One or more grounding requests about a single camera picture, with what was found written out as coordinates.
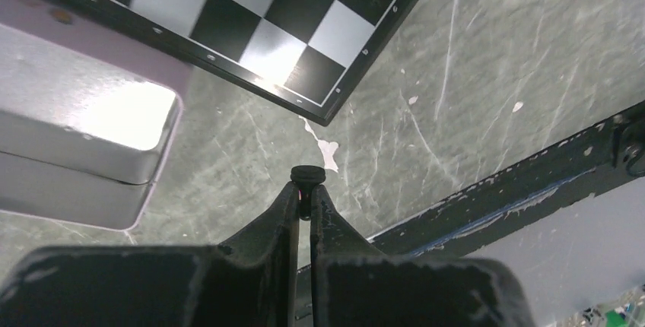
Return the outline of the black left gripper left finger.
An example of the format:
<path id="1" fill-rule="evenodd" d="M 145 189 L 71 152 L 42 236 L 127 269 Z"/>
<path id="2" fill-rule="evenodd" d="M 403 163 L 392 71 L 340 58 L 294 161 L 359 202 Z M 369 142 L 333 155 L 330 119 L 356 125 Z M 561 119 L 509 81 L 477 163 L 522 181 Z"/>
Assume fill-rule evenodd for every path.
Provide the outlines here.
<path id="1" fill-rule="evenodd" d="M 299 192 L 219 244 L 47 246 L 1 286 L 3 326 L 291 326 Z"/>

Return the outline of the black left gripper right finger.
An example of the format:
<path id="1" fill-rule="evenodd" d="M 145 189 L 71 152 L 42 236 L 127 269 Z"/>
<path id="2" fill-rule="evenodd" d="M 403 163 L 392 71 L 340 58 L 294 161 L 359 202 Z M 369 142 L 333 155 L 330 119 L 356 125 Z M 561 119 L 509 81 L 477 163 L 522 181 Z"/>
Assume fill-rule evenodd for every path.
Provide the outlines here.
<path id="1" fill-rule="evenodd" d="M 388 256 L 311 192 L 315 326 L 533 326 L 523 289 L 503 263 Z"/>

